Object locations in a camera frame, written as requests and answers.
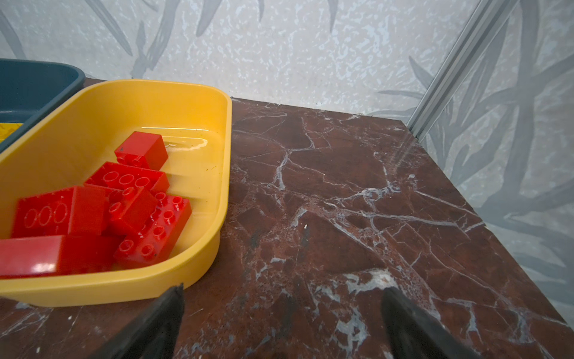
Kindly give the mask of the yellow curved lego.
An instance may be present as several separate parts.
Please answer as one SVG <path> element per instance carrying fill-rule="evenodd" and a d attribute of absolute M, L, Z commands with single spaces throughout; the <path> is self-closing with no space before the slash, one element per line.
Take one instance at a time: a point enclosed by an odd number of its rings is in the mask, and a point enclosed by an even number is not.
<path fill-rule="evenodd" d="M 15 123 L 0 123 L 0 142 L 6 140 L 14 132 L 16 132 L 22 124 Z"/>

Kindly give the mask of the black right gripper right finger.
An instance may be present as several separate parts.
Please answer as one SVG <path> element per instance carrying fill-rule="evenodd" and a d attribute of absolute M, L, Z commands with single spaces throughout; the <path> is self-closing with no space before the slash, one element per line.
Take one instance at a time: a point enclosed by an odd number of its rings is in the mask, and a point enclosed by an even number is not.
<path fill-rule="evenodd" d="M 394 358 L 480 357 L 396 287 L 384 290 L 381 314 Z"/>

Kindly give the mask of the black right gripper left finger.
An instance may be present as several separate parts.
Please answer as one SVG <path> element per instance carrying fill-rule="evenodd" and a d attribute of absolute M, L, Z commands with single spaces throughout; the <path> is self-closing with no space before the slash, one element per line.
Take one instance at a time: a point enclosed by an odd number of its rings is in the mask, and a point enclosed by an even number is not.
<path fill-rule="evenodd" d="M 91 358 L 172 358 L 185 310 L 183 285 L 166 290 Z"/>

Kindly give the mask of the red lego brick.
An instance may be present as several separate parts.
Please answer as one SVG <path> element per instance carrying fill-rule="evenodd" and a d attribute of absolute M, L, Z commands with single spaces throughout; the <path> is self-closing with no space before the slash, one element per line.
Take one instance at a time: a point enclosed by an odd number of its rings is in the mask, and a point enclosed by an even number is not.
<path fill-rule="evenodd" d="M 153 194 L 167 192 L 170 187 L 166 173 L 146 168 L 105 162 L 85 182 L 86 186 L 98 186 L 124 190 L 128 187 L 144 188 Z"/>
<path fill-rule="evenodd" d="M 156 199 L 145 188 L 113 190 L 109 200 L 106 232 L 118 236 L 137 234 L 156 208 Z"/>
<path fill-rule="evenodd" d="M 73 186 L 24 197 L 16 204 L 10 236 L 100 235 L 108 209 L 109 195 L 101 188 Z"/>
<path fill-rule="evenodd" d="M 108 271 L 123 238 L 100 235 L 33 236 L 1 241 L 1 278 Z"/>
<path fill-rule="evenodd" d="M 123 269 L 152 266 L 170 257 L 192 214 L 187 198 L 155 194 L 157 205 L 142 229 L 128 235 L 115 251 L 114 259 Z"/>
<path fill-rule="evenodd" d="M 158 134 L 134 132 L 116 150 L 117 161 L 123 165 L 159 171 L 168 160 L 163 137 Z"/>

